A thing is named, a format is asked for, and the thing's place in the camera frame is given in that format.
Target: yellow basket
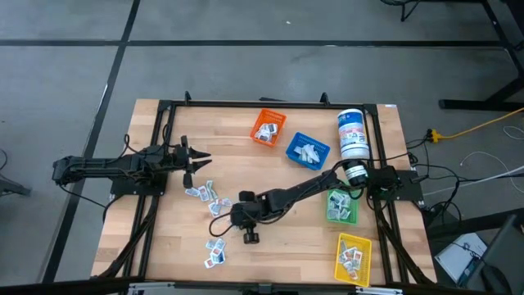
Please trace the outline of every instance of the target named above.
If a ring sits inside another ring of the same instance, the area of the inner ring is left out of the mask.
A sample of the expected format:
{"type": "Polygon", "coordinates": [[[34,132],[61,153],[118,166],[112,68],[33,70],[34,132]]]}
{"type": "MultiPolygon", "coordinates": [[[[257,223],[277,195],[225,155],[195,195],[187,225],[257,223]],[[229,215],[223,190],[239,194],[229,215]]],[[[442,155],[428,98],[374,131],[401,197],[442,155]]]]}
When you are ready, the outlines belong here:
{"type": "Polygon", "coordinates": [[[337,256],[335,257],[335,279],[355,284],[361,287],[369,287],[369,277],[371,274],[371,240],[366,238],[359,238],[350,234],[340,234],[338,236],[337,256]],[[362,252],[362,261],[360,262],[360,270],[357,270],[359,278],[353,280],[348,275],[347,270],[341,263],[338,263],[338,257],[341,255],[341,241],[346,243],[347,248],[357,247],[362,252]]]}

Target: wooden tabletop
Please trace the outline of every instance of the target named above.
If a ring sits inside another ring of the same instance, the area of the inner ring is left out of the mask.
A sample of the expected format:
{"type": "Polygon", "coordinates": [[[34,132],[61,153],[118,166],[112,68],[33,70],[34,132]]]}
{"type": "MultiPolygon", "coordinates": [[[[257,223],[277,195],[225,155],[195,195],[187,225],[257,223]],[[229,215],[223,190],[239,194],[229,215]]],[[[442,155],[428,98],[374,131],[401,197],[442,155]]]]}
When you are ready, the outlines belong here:
{"type": "MultiPolygon", "coordinates": [[[[151,141],[158,100],[139,99],[129,125],[131,146],[144,148],[151,141]]],[[[399,113],[395,105],[378,105],[386,155],[406,152],[399,113]]],[[[171,143],[181,135],[198,151],[209,152],[213,161],[193,176],[194,185],[214,181],[219,197],[237,202],[242,190],[263,192],[270,188],[289,188],[315,177],[320,171],[305,168],[286,156],[286,148],[300,131],[331,147],[323,166],[327,170],[341,159],[337,130],[337,110],[278,109],[287,116],[286,124],[273,148],[253,142],[250,131],[260,112],[258,108],[177,107],[171,143]]],[[[368,118],[370,133],[373,123],[368,118]]],[[[370,143],[377,155],[373,136],[370,143]]],[[[388,164],[398,170],[409,169],[409,159],[401,157],[388,164]]],[[[340,179],[345,176],[341,169],[340,179]]],[[[230,230],[226,242],[226,262],[212,269],[204,267],[210,250],[208,226],[212,216],[208,204],[184,193],[182,172],[169,175],[165,195],[160,197],[156,225],[147,266],[147,279],[274,282],[302,284],[343,284],[333,278],[339,233],[357,235],[373,241],[371,284],[384,284],[382,258],[377,240],[374,213],[361,199],[358,225],[326,221],[327,193],[298,202],[273,225],[259,225],[260,243],[245,245],[244,231],[230,230]]],[[[93,265],[93,275],[104,271],[129,240],[138,197],[123,196],[107,212],[106,223],[93,265]]],[[[410,202],[396,202],[404,247],[424,274],[436,280],[422,216],[410,202]]],[[[218,223],[214,232],[228,226],[218,223]]],[[[132,274],[138,272],[142,244],[136,251],[132,274]]],[[[390,245],[395,280],[399,280],[395,251],[390,245]]]]}

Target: gray floor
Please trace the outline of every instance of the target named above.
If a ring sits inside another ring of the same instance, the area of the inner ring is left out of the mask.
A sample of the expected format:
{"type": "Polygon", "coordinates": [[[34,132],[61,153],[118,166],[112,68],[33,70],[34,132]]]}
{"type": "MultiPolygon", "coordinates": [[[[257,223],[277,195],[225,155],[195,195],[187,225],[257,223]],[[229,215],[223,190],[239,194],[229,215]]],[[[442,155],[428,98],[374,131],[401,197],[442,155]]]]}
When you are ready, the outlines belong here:
{"type": "MultiPolygon", "coordinates": [[[[0,39],[119,39],[132,1],[0,1],[0,39]]],[[[507,8],[492,5],[510,39],[522,38],[507,8]]],[[[481,6],[422,3],[400,23],[400,9],[377,1],[142,1],[131,39],[496,39],[481,6]]],[[[0,47],[0,148],[10,158],[2,172],[33,188],[31,197],[0,199],[0,284],[39,280],[60,219],[65,194],[51,182],[51,164],[79,155],[97,111],[115,48],[0,47]]],[[[380,102],[399,106],[406,139],[427,128],[443,134],[501,116],[498,112],[442,111],[442,98],[480,100],[516,76],[499,50],[430,48],[127,48],[107,111],[96,157],[121,151],[137,98],[380,102]]],[[[524,98],[518,94],[514,100],[524,98]]],[[[504,125],[523,128],[522,116],[454,141],[430,145],[431,163],[464,176],[503,172],[524,162],[523,141],[504,125]]],[[[423,159],[422,150],[416,155],[423,159]]],[[[524,187],[524,182],[516,179],[524,187]]],[[[427,181],[425,192],[452,180],[427,181]]],[[[88,181],[83,195],[107,202],[109,182],[88,181]]],[[[435,203],[449,192],[429,197],[435,203]]],[[[524,205],[509,180],[459,190],[466,218],[524,205]]],[[[58,280],[85,279],[102,229],[102,210],[81,202],[58,280]]]]}

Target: yellow cable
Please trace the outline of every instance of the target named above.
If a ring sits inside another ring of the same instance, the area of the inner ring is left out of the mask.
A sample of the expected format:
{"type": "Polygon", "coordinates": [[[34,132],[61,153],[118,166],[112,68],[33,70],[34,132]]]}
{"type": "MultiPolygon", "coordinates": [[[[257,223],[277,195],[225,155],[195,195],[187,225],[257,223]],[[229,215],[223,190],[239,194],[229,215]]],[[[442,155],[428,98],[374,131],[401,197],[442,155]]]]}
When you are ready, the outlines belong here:
{"type": "Polygon", "coordinates": [[[463,132],[459,132],[459,133],[457,133],[457,134],[449,135],[449,136],[444,136],[444,135],[442,135],[442,134],[439,134],[439,133],[436,132],[435,129],[433,129],[433,130],[431,131],[431,139],[432,139],[432,142],[433,142],[433,143],[438,143],[438,142],[439,142],[439,139],[452,139],[452,138],[457,138],[458,136],[462,136],[462,135],[468,134],[468,133],[470,133],[470,132],[472,132],[472,131],[474,131],[474,130],[477,130],[477,129],[479,129],[479,128],[481,128],[481,127],[484,127],[484,126],[486,126],[486,125],[489,125],[489,124],[491,124],[491,123],[495,123],[495,122],[498,122],[498,121],[500,121],[500,120],[506,119],[506,118],[508,118],[509,116],[513,116],[513,115],[515,115],[515,114],[517,114],[517,113],[519,113],[519,112],[521,112],[521,111],[524,111],[524,107],[519,108],[519,109],[516,110],[516,111],[512,111],[512,112],[510,112],[510,113],[507,114],[507,115],[501,116],[500,118],[493,119],[493,120],[491,120],[491,121],[487,121],[486,123],[482,123],[482,124],[480,124],[480,125],[478,125],[478,126],[475,126],[475,127],[471,128],[471,129],[465,130],[465,131],[463,131],[463,132]]]}

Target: white bottle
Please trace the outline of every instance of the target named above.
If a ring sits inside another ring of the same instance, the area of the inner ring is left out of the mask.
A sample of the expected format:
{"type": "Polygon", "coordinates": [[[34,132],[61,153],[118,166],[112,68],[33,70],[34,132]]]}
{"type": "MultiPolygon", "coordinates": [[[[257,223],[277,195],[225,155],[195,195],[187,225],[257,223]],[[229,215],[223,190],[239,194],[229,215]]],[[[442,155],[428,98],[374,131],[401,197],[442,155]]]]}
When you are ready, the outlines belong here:
{"type": "Polygon", "coordinates": [[[338,114],[338,135],[342,159],[369,159],[364,114],[360,110],[348,109],[338,114]]]}

